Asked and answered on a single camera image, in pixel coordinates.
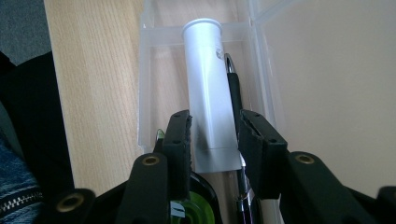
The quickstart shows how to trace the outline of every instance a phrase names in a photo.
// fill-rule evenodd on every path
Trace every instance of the clamp jaw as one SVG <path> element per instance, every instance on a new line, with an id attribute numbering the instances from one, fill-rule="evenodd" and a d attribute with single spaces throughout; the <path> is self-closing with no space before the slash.
<path id="1" fill-rule="evenodd" d="M 260 114 L 240 111 L 239 151 L 246 175 L 260 199 L 279 199 L 285 223 L 396 223 L 396 187 L 376 199 L 343 186 L 326 165 L 307 152 L 288 151 L 288 143 Z M 153 153 L 140 156 L 128 181 L 94 198 L 75 189 L 46 205 L 36 223 L 169 223 L 173 200 L 189 191 L 205 195 L 222 223 L 216 193 L 191 171 L 191 116 L 174 114 Z"/>

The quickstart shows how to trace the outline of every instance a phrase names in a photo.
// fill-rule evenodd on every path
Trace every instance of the white cylinder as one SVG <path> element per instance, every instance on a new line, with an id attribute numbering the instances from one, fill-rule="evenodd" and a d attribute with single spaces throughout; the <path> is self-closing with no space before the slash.
<path id="1" fill-rule="evenodd" d="M 191 21 L 183 28 L 183 38 L 195 172 L 240 169 L 221 25 L 211 19 Z"/>

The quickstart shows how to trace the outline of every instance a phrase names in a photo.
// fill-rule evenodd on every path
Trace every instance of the pen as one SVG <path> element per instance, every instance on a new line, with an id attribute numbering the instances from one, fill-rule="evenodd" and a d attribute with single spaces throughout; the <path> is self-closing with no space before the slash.
<path id="1" fill-rule="evenodd" d="M 235 123 L 236 136 L 239 138 L 239 117 L 240 111 L 242 109 L 242 99 L 239 87 L 239 78 L 236 74 L 235 67 L 233 65 L 233 60 L 230 54 L 226 53 L 224 55 L 225 66 L 227 70 L 228 85 L 230 88 L 231 101 L 233 105 L 233 121 Z M 248 181 L 245 176 L 245 161 L 241 156 L 242 167 L 240 170 L 236 171 L 236 179 L 238 183 L 238 196 L 236 201 L 238 223 L 241 224 L 251 224 L 254 223 L 252 214 L 250 211 L 249 200 L 249 188 Z"/>

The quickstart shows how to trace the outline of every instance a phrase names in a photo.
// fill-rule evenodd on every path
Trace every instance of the transparent plastic box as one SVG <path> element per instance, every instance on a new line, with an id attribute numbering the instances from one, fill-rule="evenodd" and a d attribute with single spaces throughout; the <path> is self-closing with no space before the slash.
<path id="1" fill-rule="evenodd" d="M 396 1 L 147 0 L 141 16 L 138 144 L 188 109 L 182 28 L 222 25 L 243 107 L 263 114 L 290 150 L 319 156 L 374 197 L 396 185 Z"/>

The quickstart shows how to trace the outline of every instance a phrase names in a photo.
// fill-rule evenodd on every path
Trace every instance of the wooden surface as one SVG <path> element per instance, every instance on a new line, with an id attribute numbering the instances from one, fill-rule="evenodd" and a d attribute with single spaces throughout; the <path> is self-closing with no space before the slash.
<path id="1" fill-rule="evenodd" d="M 142 0 L 45 1 L 77 188 L 125 181 L 137 146 Z"/>

